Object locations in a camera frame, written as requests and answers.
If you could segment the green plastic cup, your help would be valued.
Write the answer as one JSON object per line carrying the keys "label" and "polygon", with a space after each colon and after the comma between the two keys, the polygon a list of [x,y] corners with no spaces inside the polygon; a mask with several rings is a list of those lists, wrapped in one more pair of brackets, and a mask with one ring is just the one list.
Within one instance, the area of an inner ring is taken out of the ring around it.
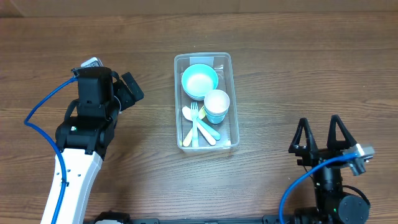
{"label": "green plastic cup", "polygon": [[225,116],[228,114],[228,110],[224,111],[223,113],[212,113],[205,109],[206,117],[208,120],[224,120]]}

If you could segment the pink plastic cup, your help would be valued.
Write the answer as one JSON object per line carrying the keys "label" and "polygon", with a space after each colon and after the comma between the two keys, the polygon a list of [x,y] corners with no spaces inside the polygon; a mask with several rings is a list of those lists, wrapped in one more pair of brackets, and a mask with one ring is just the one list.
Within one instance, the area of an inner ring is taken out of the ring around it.
{"label": "pink plastic cup", "polygon": [[212,114],[224,114],[229,109],[230,98],[223,90],[211,90],[204,98],[205,108]]}

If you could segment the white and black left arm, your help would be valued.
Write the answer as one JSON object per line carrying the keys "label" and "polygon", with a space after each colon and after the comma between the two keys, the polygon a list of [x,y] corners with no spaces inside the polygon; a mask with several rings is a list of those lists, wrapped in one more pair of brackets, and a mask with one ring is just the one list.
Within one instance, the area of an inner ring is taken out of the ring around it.
{"label": "white and black left arm", "polygon": [[55,170],[42,223],[83,223],[91,188],[114,138],[118,115],[144,97],[127,72],[74,68],[78,98],[56,129]]}

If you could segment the light blue plastic fork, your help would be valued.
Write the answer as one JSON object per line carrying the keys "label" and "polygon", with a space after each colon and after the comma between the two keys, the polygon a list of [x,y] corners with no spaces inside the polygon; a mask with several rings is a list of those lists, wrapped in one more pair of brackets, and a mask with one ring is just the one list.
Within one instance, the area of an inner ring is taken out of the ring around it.
{"label": "light blue plastic fork", "polygon": [[198,128],[197,128],[197,118],[198,118],[198,104],[193,101],[190,105],[190,114],[192,117],[192,147],[198,147]]}

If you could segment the yellow plastic utensil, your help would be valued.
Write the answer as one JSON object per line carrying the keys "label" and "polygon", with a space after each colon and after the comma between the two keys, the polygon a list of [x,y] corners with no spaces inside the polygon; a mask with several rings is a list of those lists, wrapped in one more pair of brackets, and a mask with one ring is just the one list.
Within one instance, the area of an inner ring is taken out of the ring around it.
{"label": "yellow plastic utensil", "polygon": [[[182,108],[182,113],[183,113],[183,116],[184,116],[185,119],[187,119],[189,121],[192,120],[192,117],[190,115],[190,108],[189,107],[184,106]],[[205,107],[202,106],[201,109],[198,111],[198,119],[202,120],[204,117],[205,117]],[[201,133],[202,132],[205,132],[205,133],[207,132],[207,130],[203,127],[203,125],[201,123],[198,123],[197,126],[198,126],[199,131]],[[182,142],[184,147],[188,147],[191,144],[192,136],[193,136],[193,131],[191,129],[191,130],[189,130],[188,134],[186,135],[185,139]]]}

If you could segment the white plastic spoon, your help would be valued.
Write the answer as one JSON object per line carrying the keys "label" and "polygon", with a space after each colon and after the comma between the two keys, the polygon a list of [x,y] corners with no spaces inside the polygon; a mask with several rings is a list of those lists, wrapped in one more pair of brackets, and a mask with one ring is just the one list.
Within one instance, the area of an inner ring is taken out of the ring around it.
{"label": "white plastic spoon", "polygon": [[202,135],[211,146],[214,146],[216,144],[216,140],[209,134],[209,132],[202,132]]}

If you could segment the light blue plastic bowl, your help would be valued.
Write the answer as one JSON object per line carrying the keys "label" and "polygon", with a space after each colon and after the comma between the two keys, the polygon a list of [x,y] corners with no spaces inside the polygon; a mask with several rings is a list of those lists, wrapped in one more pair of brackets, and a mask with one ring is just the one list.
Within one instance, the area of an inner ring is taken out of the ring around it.
{"label": "light blue plastic bowl", "polygon": [[217,89],[219,78],[209,65],[194,64],[182,73],[181,82],[190,98],[202,101],[209,91]]}

